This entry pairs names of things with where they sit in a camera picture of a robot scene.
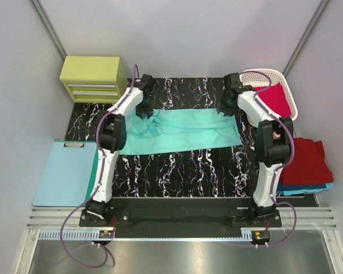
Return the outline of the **teal t shirt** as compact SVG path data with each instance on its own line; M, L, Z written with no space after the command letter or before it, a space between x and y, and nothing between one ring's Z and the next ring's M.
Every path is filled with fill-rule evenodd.
M215 108L154 109L150 118L132 112L121 155L151 155L242 144L234 116L224 116Z

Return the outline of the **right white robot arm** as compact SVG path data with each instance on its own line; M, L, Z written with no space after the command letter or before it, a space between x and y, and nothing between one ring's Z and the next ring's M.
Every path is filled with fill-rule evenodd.
M248 73L265 77L268 85L257 91L243 84L241 75ZM258 181L245 219L261 226L275 216L278 181L282 169L293 160L293 121L279 116L259 97L272 86L272 80L265 73L250 70L228 74L224 76L224 86L217 112L233 116L237 110L242 110L257 125L254 152L259 162Z

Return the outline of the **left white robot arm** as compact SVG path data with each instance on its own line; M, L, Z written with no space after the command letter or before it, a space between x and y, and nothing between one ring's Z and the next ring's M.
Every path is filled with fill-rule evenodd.
M127 141L126 120L131 114L149 118L153 114L151 92L156 80L144 74L140 80L133 80L121 98L103 112L95 132L98 147L98 164L94 187L85 212L100 226L108 225L112 219L110 201L112 183L118 156Z

